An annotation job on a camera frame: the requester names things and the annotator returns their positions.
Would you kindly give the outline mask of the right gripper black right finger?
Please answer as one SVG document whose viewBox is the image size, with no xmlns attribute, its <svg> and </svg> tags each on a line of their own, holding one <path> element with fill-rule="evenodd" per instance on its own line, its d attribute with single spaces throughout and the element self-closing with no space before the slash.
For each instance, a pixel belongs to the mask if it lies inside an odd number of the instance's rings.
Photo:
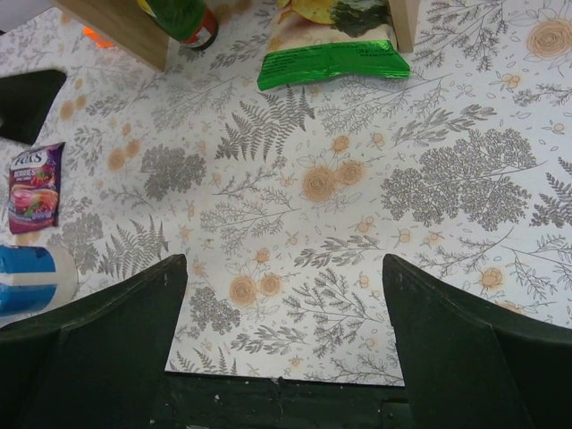
<svg viewBox="0 0 572 429">
<path fill-rule="evenodd" d="M 383 294 L 418 428 L 569 428 L 571 331 L 465 292 L 401 257 Z"/>
</svg>

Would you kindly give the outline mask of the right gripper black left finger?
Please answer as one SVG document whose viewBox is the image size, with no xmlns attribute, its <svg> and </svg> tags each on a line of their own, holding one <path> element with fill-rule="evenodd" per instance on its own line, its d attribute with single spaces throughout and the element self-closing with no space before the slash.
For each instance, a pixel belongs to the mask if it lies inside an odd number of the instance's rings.
<svg viewBox="0 0 572 429">
<path fill-rule="evenodd" d="M 147 428 L 188 282 L 173 255 L 1 330 L 3 428 Z"/>
</svg>

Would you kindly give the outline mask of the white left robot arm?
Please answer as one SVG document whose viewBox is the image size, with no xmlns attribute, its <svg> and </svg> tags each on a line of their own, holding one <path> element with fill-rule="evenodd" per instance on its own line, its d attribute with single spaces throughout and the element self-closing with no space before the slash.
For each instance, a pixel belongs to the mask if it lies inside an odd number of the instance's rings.
<svg viewBox="0 0 572 429">
<path fill-rule="evenodd" d="M 32 146 L 66 80 L 67 74 L 56 69 L 3 76 L 1 137 Z"/>
</svg>

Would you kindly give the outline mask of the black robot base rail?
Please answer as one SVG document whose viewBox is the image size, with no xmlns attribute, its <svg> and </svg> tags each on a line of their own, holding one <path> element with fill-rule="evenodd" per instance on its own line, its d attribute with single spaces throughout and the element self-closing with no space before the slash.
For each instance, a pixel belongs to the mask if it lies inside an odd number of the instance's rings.
<svg viewBox="0 0 572 429">
<path fill-rule="evenodd" d="M 403 387 L 167 372 L 151 428 L 415 428 Z"/>
</svg>

